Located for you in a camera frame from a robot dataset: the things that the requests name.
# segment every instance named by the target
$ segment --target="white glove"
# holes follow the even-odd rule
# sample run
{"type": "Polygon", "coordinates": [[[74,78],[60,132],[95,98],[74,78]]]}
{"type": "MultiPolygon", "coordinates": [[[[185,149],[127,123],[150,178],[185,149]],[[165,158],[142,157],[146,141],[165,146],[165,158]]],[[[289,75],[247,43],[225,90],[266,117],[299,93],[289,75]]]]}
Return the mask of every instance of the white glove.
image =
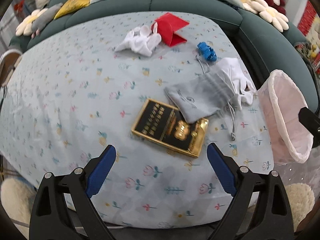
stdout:
{"type": "Polygon", "coordinates": [[[249,105],[253,102],[253,95],[256,89],[252,82],[243,74],[237,58],[223,58],[215,67],[220,68],[230,78],[236,95],[232,99],[233,103],[242,110],[241,103],[249,105]]]}
{"type": "Polygon", "coordinates": [[[147,25],[136,27],[129,31],[124,40],[116,47],[115,51],[131,49],[135,53],[150,57],[152,51],[161,42],[161,35],[157,33],[158,24],[154,24],[153,33],[150,35],[150,28],[147,25]]]}

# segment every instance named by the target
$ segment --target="gold box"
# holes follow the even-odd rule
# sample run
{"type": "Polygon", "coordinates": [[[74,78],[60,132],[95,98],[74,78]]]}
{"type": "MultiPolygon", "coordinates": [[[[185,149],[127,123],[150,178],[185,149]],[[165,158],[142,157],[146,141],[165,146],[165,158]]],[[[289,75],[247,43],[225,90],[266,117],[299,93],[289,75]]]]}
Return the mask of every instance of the gold box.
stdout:
{"type": "Polygon", "coordinates": [[[148,99],[131,132],[175,152],[199,157],[209,121],[201,118],[187,124],[178,108],[148,99]]]}

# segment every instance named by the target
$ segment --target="red envelope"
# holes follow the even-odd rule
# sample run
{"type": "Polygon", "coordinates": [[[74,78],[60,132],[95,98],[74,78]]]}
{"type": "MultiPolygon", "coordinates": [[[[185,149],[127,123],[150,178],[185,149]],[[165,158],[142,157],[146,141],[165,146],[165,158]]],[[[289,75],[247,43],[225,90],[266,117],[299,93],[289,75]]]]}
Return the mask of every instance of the red envelope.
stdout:
{"type": "Polygon", "coordinates": [[[189,23],[185,20],[171,14],[166,13],[155,20],[158,23],[158,33],[161,35],[162,41],[169,47],[173,47],[187,40],[182,38],[175,32],[189,23]]]}

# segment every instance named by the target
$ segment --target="green sofa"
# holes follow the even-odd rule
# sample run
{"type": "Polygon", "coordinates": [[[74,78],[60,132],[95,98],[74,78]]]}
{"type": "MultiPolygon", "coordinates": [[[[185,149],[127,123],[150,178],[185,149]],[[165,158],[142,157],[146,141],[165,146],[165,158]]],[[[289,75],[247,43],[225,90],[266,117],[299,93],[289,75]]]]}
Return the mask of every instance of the green sofa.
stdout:
{"type": "MultiPolygon", "coordinates": [[[[51,0],[49,6],[67,0],[51,0]]],[[[215,21],[241,51],[254,82],[259,88],[274,69],[286,72],[303,93],[308,107],[318,112],[315,83],[307,66],[293,45],[306,41],[302,33],[289,23],[289,30],[280,33],[271,24],[251,12],[238,9],[220,0],[103,0],[50,22],[39,36],[13,37],[11,46],[23,52],[44,39],[74,25],[100,17],[139,11],[179,11],[205,16],[215,21]]]]}

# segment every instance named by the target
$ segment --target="light blue bedsheet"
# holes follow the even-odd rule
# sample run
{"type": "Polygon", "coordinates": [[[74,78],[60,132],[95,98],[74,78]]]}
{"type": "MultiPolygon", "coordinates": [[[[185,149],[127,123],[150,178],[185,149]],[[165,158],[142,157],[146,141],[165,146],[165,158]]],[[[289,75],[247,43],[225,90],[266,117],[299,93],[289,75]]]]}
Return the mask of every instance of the light blue bedsheet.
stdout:
{"type": "MultiPolygon", "coordinates": [[[[64,30],[23,56],[0,114],[0,150],[36,187],[47,171],[56,176],[84,167],[108,144],[117,158],[92,202],[104,221],[143,228],[194,226],[220,220],[231,201],[206,157],[209,143],[254,172],[269,173],[273,156],[258,96],[236,110],[236,141],[228,112],[209,118],[199,158],[175,154],[133,136],[144,101],[168,103],[164,87],[202,74],[195,60],[205,41],[223,57],[238,53],[219,26],[193,14],[178,33],[188,42],[160,44],[151,58],[114,53],[127,32],[151,25],[163,12],[105,17],[64,30]]],[[[70,196],[68,206],[72,207],[70,196]]]]}

